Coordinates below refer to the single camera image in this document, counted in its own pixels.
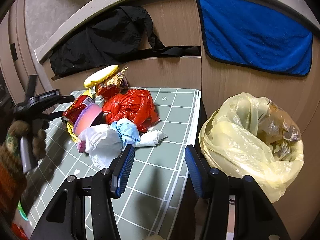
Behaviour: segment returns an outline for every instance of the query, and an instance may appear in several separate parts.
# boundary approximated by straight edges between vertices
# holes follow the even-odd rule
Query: pink sponge
[[[73,127],[73,133],[79,136],[80,133],[90,127],[95,119],[102,113],[102,108],[95,103],[88,105],[79,115],[75,126]]]

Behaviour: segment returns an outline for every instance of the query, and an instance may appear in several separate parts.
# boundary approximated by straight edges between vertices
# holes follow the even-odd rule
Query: white grid line
[[[155,106],[168,106],[168,105],[155,104]],[[180,108],[190,108],[190,109],[194,109],[194,107],[188,107],[188,106],[172,106],[172,107],[180,107]]]
[[[174,91],[160,91],[160,93],[194,94],[194,92],[174,92]]]
[[[52,191],[53,191],[54,193],[56,193],[56,192],[53,190],[53,188],[51,187],[51,185],[50,185],[49,181],[47,180],[47,178],[46,178],[46,177],[44,176],[44,174],[42,173],[41,169],[39,169],[39,171],[41,172],[42,176],[44,177],[44,179],[46,180],[46,182],[48,183],[48,185],[50,186],[50,188],[52,189]]]
[[[163,198],[159,198],[159,197],[156,197],[156,196],[153,196],[153,195],[144,193],[144,192],[142,192],[142,191],[140,191],[140,190],[137,190],[137,189],[135,189],[135,188],[132,188],[132,187],[129,187],[129,186],[126,186],[126,187],[127,187],[128,189],[131,189],[131,190],[133,190],[133,191],[135,191],[135,192],[138,192],[138,193],[141,193],[141,194],[143,194],[143,195],[146,195],[146,196],[149,196],[149,197],[152,197],[152,198],[156,198],[156,199],[159,199],[159,200],[167,201],[167,200],[165,200],[165,199],[163,199]]]
[[[160,142],[167,142],[167,143],[174,143],[174,144],[186,145],[185,143],[177,143],[177,142],[166,141],[166,140],[160,140]]]
[[[36,208],[36,206],[35,206],[35,204],[33,204],[33,206],[35,207],[35,210],[36,210],[36,212],[38,213],[38,216],[39,216],[39,219],[40,219],[40,214],[39,214],[39,212],[38,212],[38,210],[37,210],[37,208]]]
[[[90,209],[89,213],[87,214],[87,217],[85,218],[85,222],[87,222],[87,219],[90,216],[90,214],[91,214],[91,209]]]
[[[64,149],[62,146],[60,146],[55,140],[53,140],[51,137],[50,139],[52,141],[54,141],[60,148]],[[75,159],[77,159],[77,157],[75,157],[72,153],[68,152],[72,157],[74,157]],[[86,165],[87,167],[89,167],[90,169],[94,170],[95,172],[97,172],[95,169],[91,168],[88,164],[86,164],[85,162],[81,161],[81,160],[78,160],[80,161],[81,163],[83,163],[84,165]]]
[[[187,178],[188,176],[185,177],[184,179],[184,182],[183,182],[183,186],[182,188],[184,189],[186,187],[186,183],[187,183]],[[183,190],[181,191],[181,194],[180,194],[180,199],[179,199],[179,203],[178,203],[178,206],[177,206],[177,210],[179,210],[180,208],[180,205],[181,205],[181,201],[182,201],[182,196],[183,196]],[[173,225],[175,224],[175,221],[177,219],[177,215],[178,215],[178,212],[176,211],[176,213],[174,214],[174,217],[173,217],[173,223],[171,225],[171,228],[170,228],[170,231],[169,231],[169,234],[168,234],[168,238],[171,236],[171,233],[172,233],[172,230],[173,230]]]
[[[174,95],[174,98],[173,98],[173,101],[172,101],[171,106],[173,106],[173,103],[174,103],[174,100],[175,100],[176,96],[177,96],[177,93]],[[172,107],[170,107],[170,109],[169,109],[167,118],[166,118],[165,121],[164,121],[164,124],[163,124],[163,126],[162,126],[162,128],[161,128],[161,131],[162,131],[162,129],[163,129],[163,127],[164,127],[164,125],[165,125],[168,117],[169,117],[169,114],[170,114],[170,112],[171,112],[171,109],[172,109]],[[178,162],[178,160],[179,160],[179,156],[180,156],[180,153],[179,153],[179,155],[178,155],[178,157],[177,157],[177,160],[176,160],[176,164],[175,164],[175,166],[174,166],[174,169],[176,169],[177,162]],[[173,175],[174,175],[174,172],[175,172],[175,171],[173,171],[172,174],[171,174],[169,183],[168,183],[167,188],[166,188],[166,190],[165,190],[165,192],[164,192],[163,199],[165,198],[165,196],[166,196],[167,193],[168,193],[168,190],[169,190],[169,187],[170,187],[170,184],[171,184],[171,181],[172,181],[172,177],[173,177]],[[152,227],[151,227],[151,229],[150,229],[150,231],[149,231],[148,236],[151,235],[151,232],[152,232],[152,230],[153,230],[153,228],[154,228],[154,226],[155,226],[155,224],[156,224],[156,221],[158,220],[158,216],[159,216],[159,214],[160,214],[160,211],[161,211],[161,208],[162,208],[163,203],[164,203],[164,201],[161,202],[161,205],[160,205],[160,207],[159,207],[158,213],[157,213],[157,215],[156,215],[155,220],[153,221],[153,224],[152,224]]]
[[[180,124],[191,124],[191,123],[187,123],[187,122],[171,122],[171,121],[167,121],[167,122],[169,122],[169,123],[180,123]]]
[[[123,219],[124,221],[127,221],[127,222],[129,222],[130,224],[133,224],[133,225],[135,225],[135,226],[137,226],[137,227],[140,227],[140,228],[142,228],[142,229],[144,229],[144,230],[146,230],[146,231],[149,231],[149,229],[144,228],[144,227],[142,227],[142,226],[140,226],[140,225],[138,225],[138,224],[136,224],[136,223],[133,223],[133,222],[131,222],[130,220],[127,220],[127,219],[125,219],[125,218],[123,218],[123,217],[121,217],[121,219]]]
[[[34,182],[33,182],[32,178],[31,178],[30,174],[28,174],[28,175],[29,175],[29,178],[30,178],[33,186],[35,187],[36,192],[38,192],[38,190],[37,190],[37,188],[36,188],[36,185],[34,184]]]
[[[88,175],[88,172],[89,172],[90,168],[87,170],[87,172],[86,172],[85,175],[83,176],[84,178]]]
[[[198,92],[197,92],[197,99],[199,99],[199,95],[200,95],[200,94],[201,94],[201,92],[198,91]],[[197,118],[199,118],[200,103],[198,104],[197,109],[198,109],[199,111],[198,111],[198,112],[195,111],[195,113],[198,113],[198,114],[196,114],[196,115],[193,116],[193,118],[194,118],[195,120],[197,120]],[[191,137],[195,140],[195,139],[196,139],[196,134],[194,134],[194,131],[192,131],[191,128],[190,128],[190,130],[189,130],[188,140],[190,140]],[[185,187],[186,187],[186,183],[187,183],[187,179],[188,179],[188,174],[189,174],[189,172],[188,172],[188,170],[187,170],[186,177],[185,177],[185,179],[184,179],[183,186],[182,186],[183,189],[185,189]],[[184,190],[181,191],[177,210],[179,210],[179,208],[180,208],[181,201],[182,201],[182,197],[183,197],[183,193],[184,193]],[[172,222],[172,225],[171,225],[169,234],[168,234],[168,238],[170,238],[170,236],[171,236],[171,233],[172,233],[172,230],[173,230],[173,226],[174,226],[175,221],[176,221],[176,219],[177,219],[177,215],[178,215],[178,212],[175,212],[174,217],[173,217],[173,222]]]
[[[87,225],[85,225],[86,228],[88,228],[89,230],[91,230],[93,232],[93,230],[91,228],[89,228]]]
[[[46,187],[45,187],[44,191],[42,192],[41,197],[43,196],[44,192],[46,191],[46,189],[47,189],[48,185],[50,186],[50,188],[52,189],[52,191],[53,191],[54,193],[56,193],[56,192],[53,190],[53,188],[51,187],[50,183],[47,181],[47,185],[46,185]]]
[[[157,99],[157,97],[158,97],[158,95],[159,95],[160,89],[161,89],[161,88],[159,88],[159,91],[158,91],[158,93],[157,93],[156,98],[155,98],[154,101],[156,101],[156,99]],[[174,99],[176,98],[176,96],[177,96],[177,94],[174,95],[174,98],[173,98],[173,101],[172,101],[171,106],[173,105],[173,102],[174,102]],[[167,115],[166,120],[168,119],[168,116],[169,116],[169,114],[170,114],[170,111],[171,111],[171,108],[170,108],[170,110],[169,110],[169,112],[168,112],[168,115]],[[138,182],[138,179],[140,178],[140,176],[141,176],[144,168],[146,167],[147,162],[148,162],[148,160],[149,160],[149,158],[150,158],[150,156],[151,156],[154,148],[155,148],[155,147],[153,147],[153,148],[151,149],[151,151],[150,151],[150,153],[149,153],[149,156],[148,156],[148,158],[147,158],[147,160],[146,160],[146,163],[143,165],[143,167],[142,167],[142,169],[141,169],[138,177],[136,178],[136,180],[135,180],[132,188],[134,188],[134,187],[136,186],[136,184],[137,184],[137,182]],[[131,190],[130,193],[129,193],[129,196],[128,196],[128,198],[127,198],[127,200],[126,200],[126,202],[125,202],[125,204],[124,204],[124,207],[122,208],[122,211],[121,211],[121,213],[120,213],[120,215],[119,215],[119,218],[118,218],[118,220],[117,220],[117,222],[116,222],[117,224],[119,223],[119,221],[120,221],[120,219],[121,219],[121,216],[122,216],[122,214],[123,214],[123,212],[124,212],[124,209],[126,208],[128,202],[129,202],[129,200],[130,200],[130,197],[131,197],[131,195],[132,195],[132,192],[133,192],[133,190]]]
[[[75,161],[75,163],[71,166],[71,168],[70,168],[70,170],[68,171],[68,173],[65,175],[63,181],[60,183],[60,186],[61,186],[62,183],[66,180],[66,178],[68,177],[69,172],[70,172],[70,171],[72,170],[72,168],[76,165],[77,161],[79,161],[79,158],[81,157],[82,154],[83,154],[83,153],[81,153],[81,154],[79,155],[79,157],[76,158],[75,156],[73,156],[73,155],[70,153],[71,156],[73,156],[74,158],[76,158],[76,161]]]
[[[39,195],[40,198],[42,198],[42,196],[43,196],[45,190],[47,189],[48,185],[49,185],[49,183],[47,183],[47,185],[45,186],[45,189],[44,189],[44,191],[42,192],[41,196]]]
[[[193,106],[194,100],[195,100],[195,92],[193,93],[192,106]],[[188,123],[190,122],[191,113],[192,113],[192,111],[190,111]],[[188,131],[188,129],[186,129],[186,131],[185,131],[185,133],[184,133],[184,137],[183,137],[183,140],[182,140],[183,142],[184,142],[184,140],[185,140],[185,138],[186,138],[187,131]],[[179,154],[178,154],[178,157],[177,157],[177,161],[176,161],[176,163],[175,163],[174,168],[176,168],[177,165],[178,165],[178,161],[179,161],[179,158],[180,158],[180,154],[181,154],[182,148],[183,148],[183,145],[181,145],[181,147],[180,147],[180,151],[179,151]],[[175,178],[175,180],[174,180],[173,186],[172,186],[172,188],[171,188],[171,191],[170,191],[170,194],[169,194],[169,197],[168,197],[167,204],[166,204],[166,206],[165,206],[165,208],[164,208],[164,211],[163,211],[163,213],[162,213],[162,216],[161,216],[161,219],[160,219],[160,221],[159,221],[158,227],[157,227],[157,229],[156,229],[156,232],[155,232],[156,235],[159,233],[159,230],[160,230],[160,228],[161,228],[161,226],[162,226],[164,217],[165,217],[165,215],[166,215],[166,213],[167,213],[169,203],[170,203],[170,201],[171,201],[171,199],[172,199],[172,195],[173,195],[175,186],[176,186],[176,184],[177,184],[178,176],[180,175],[181,167],[182,167],[182,164],[183,164],[183,156],[184,156],[184,152],[182,153],[182,159],[181,159],[181,161],[180,161],[179,171],[177,172],[176,178]],[[174,175],[174,172],[173,172],[172,175],[171,175],[169,184],[171,184],[173,175]],[[159,215],[159,213],[160,213],[160,210],[161,210],[161,208],[162,208],[163,203],[164,203],[164,202],[162,202],[161,205],[160,205],[158,215]],[[154,227],[154,225],[155,225],[155,223],[156,223],[156,220],[158,219],[158,215],[156,216],[156,219],[155,219],[155,221],[154,221],[154,223],[153,223],[153,227]]]
[[[26,201],[26,199],[24,198],[24,196],[22,195],[22,198],[24,199],[24,201],[25,201],[25,203],[26,203],[26,205],[27,205],[27,208],[29,209],[29,214],[32,216],[32,218],[33,218],[33,220],[36,222],[36,224],[37,224],[37,221],[36,221],[36,219],[35,219],[35,217],[33,216],[33,214],[31,213],[31,209],[29,208],[29,205],[27,204],[27,201]]]
[[[155,167],[158,167],[158,168],[163,168],[163,169],[170,170],[170,171],[178,171],[178,170],[175,170],[175,169],[172,169],[172,168],[168,168],[168,167],[164,167],[164,166],[160,166],[160,165],[155,165],[155,164],[152,164],[152,163],[143,162],[143,161],[140,161],[140,160],[137,160],[137,159],[134,159],[134,160],[137,161],[137,162],[146,163],[148,165],[155,166]]]

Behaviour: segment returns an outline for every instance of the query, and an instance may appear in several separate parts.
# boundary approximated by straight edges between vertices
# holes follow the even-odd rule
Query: white tissue
[[[85,151],[98,169],[108,168],[112,160],[121,153],[122,141],[108,124],[86,128],[79,139],[85,141]]]
[[[136,147],[156,146],[160,140],[167,137],[159,130],[149,131],[140,136],[140,141],[136,143]]]

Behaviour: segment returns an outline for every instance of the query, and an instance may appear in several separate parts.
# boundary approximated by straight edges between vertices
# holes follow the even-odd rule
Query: metal screw
[[[104,169],[101,170],[101,173],[102,173],[103,175],[107,175],[107,174],[110,173],[110,170],[109,170],[108,168],[104,168]]]
[[[75,180],[75,176],[70,175],[67,177],[67,182],[73,182]]]
[[[253,178],[249,175],[245,176],[244,178],[247,182],[253,182]]]
[[[212,174],[218,174],[219,173],[219,170],[217,168],[210,168],[210,173]]]

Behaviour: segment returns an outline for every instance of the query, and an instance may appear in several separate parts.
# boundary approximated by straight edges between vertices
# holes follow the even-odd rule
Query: trash bag
[[[228,98],[202,126],[199,142],[211,167],[236,178],[251,175],[272,203],[303,166],[301,133],[291,117],[248,93]]]
[[[106,123],[127,118],[140,132],[147,132],[148,127],[159,121],[151,94],[145,89],[131,89],[124,95],[115,95],[104,103],[102,111],[107,113]]]
[[[83,130],[78,138],[85,141],[85,152],[100,170],[108,168],[112,160],[121,153],[122,141],[108,124],[90,126]]]

